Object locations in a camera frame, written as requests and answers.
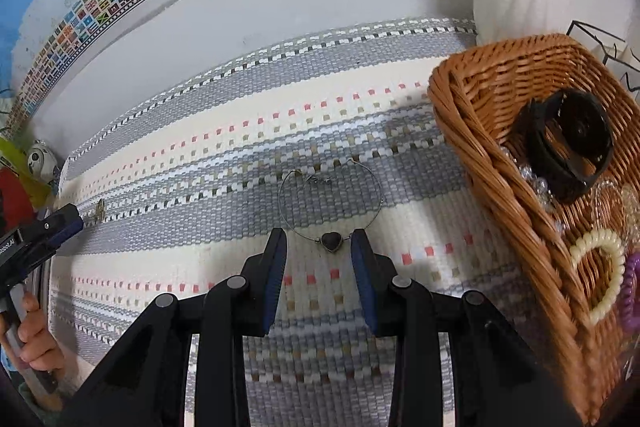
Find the brown woven basket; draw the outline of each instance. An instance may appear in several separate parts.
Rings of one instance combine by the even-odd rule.
[[[614,156],[604,176],[640,188],[640,108],[607,69],[566,35],[489,44],[452,55],[433,71],[429,94],[436,121],[468,171],[476,197],[501,225],[548,319],[555,359],[551,369],[583,421],[595,423],[620,379],[625,340],[615,307],[595,327],[589,312],[609,284],[609,261],[588,253],[578,269],[568,248],[591,230],[591,200],[558,207],[568,230],[560,237],[532,188],[500,150],[523,157],[512,124],[530,99],[561,87],[595,94],[609,116]],[[606,203],[604,221],[622,233],[620,205]]]

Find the woven tablecloth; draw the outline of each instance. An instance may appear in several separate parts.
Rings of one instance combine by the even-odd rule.
[[[431,70],[474,45],[472,22],[416,18],[328,30],[280,42],[162,92],[69,157],[60,204],[91,222],[52,262],[50,327],[77,387],[163,292],[206,292],[263,250],[291,169],[320,169],[330,185],[293,176],[284,212],[300,232],[367,229],[374,250],[428,289],[484,292],[530,344],[538,338],[529,284],[497,226],[465,185],[427,99]],[[362,317],[348,243],[335,254],[292,232],[276,321],[244,340],[255,426],[383,426],[394,340]],[[186,409],[193,412],[194,338]],[[452,372],[441,336],[444,414]]]

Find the yellow coil hair tie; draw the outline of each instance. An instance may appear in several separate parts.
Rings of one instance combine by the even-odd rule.
[[[611,259],[612,265],[609,287],[602,301],[590,311],[591,323],[596,325],[607,315],[620,293],[620,286],[622,286],[622,278],[625,273],[625,248],[620,236],[613,230],[591,230],[591,232],[585,233],[578,239],[575,245],[569,249],[574,268],[577,268],[585,254],[594,248],[600,248]]]

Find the purple spiral hair tie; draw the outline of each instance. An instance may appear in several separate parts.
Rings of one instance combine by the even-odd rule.
[[[630,255],[625,263],[625,276],[620,288],[620,319],[627,333],[640,331],[640,251]]]

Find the black heart charm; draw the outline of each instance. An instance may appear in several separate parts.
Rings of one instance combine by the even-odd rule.
[[[334,253],[342,245],[342,236],[338,232],[326,232],[322,234],[320,243],[329,253]]]

